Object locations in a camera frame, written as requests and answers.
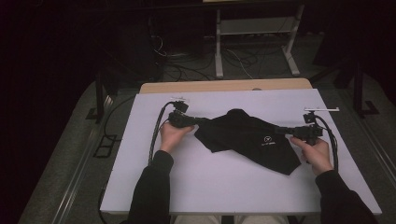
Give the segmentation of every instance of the black cloth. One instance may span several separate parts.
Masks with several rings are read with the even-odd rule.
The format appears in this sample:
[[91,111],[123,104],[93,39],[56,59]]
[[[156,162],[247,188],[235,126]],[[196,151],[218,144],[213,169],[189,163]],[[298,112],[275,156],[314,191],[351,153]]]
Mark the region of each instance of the black cloth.
[[[168,153],[155,153],[152,164],[143,170],[134,189],[128,219],[121,224],[169,223],[169,173],[172,166],[173,159]],[[316,183],[322,195],[322,224],[377,223],[359,195],[350,190],[335,171],[319,175]]]
[[212,152],[233,149],[252,161],[290,175],[301,163],[284,134],[276,125],[249,116],[242,109],[199,125],[195,137]]

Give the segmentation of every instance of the table leg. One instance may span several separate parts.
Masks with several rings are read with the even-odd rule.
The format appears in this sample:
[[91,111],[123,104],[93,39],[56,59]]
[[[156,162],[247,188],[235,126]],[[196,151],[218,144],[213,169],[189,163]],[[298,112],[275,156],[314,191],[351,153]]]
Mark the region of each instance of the table leg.
[[218,9],[218,15],[216,20],[216,54],[215,54],[215,64],[216,64],[216,78],[222,79],[222,61],[221,61],[221,52],[220,52],[220,37],[221,37],[221,19],[220,19],[220,10]]
[[291,27],[289,42],[286,45],[286,47],[284,47],[282,49],[283,54],[285,55],[286,62],[289,64],[289,68],[290,68],[291,74],[294,77],[298,77],[300,75],[300,71],[298,70],[297,64],[295,63],[295,61],[293,59],[293,56],[291,55],[291,49],[292,49],[293,44],[294,44],[294,39],[295,39],[295,37],[297,35],[297,30],[298,30],[298,27],[300,25],[300,20],[301,20],[301,17],[303,15],[303,11],[304,11],[304,5],[299,5],[299,7],[297,9],[297,14],[296,14],[296,16],[294,18],[294,22],[293,22],[293,25]]

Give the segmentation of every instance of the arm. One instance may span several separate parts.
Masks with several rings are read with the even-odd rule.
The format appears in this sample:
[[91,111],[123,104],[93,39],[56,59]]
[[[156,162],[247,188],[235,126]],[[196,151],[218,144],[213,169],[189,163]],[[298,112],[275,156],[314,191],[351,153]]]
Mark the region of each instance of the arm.
[[312,147],[295,137],[290,141],[303,150],[303,159],[312,164],[312,170],[317,175],[316,183],[322,196],[320,200],[322,224],[377,223],[361,197],[350,190],[332,168],[329,145],[325,141],[318,139]]
[[170,183],[173,166],[170,153],[193,127],[177,129],[165,123],[161,128],[161,149],[137,181],[128,220],[122,223],[168,223]]

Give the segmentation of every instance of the white logo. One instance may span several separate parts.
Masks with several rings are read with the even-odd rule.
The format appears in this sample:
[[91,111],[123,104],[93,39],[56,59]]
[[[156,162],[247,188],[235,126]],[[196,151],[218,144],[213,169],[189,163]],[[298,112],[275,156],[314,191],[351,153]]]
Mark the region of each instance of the white logo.
[[265,136],[264,137],[264,142],[271,142],[272,138],[270,136]]

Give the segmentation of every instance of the handheld controller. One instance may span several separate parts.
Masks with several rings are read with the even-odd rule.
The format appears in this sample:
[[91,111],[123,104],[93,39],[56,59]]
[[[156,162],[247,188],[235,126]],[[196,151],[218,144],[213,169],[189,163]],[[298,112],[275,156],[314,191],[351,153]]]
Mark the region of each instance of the handheld controller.
[[169,113],[168,120],[172,126],[176,128],[184,128],[195,124],[203,124],[209,120],[206,118],[196,118],[185,115],[184,113],[187,111],[188,106],[183,102],[176,102],[174,107],[175,110]]
[[318,137],[323,136],[323,128],[318,126],[313,111],[308,114],[304,114],[304,120],[307,124],[313,124],[295,128],[276,127],[275,132],[281,134],[292,134],[294,137],[305,140],[308,145],[313,146],[317,142]]

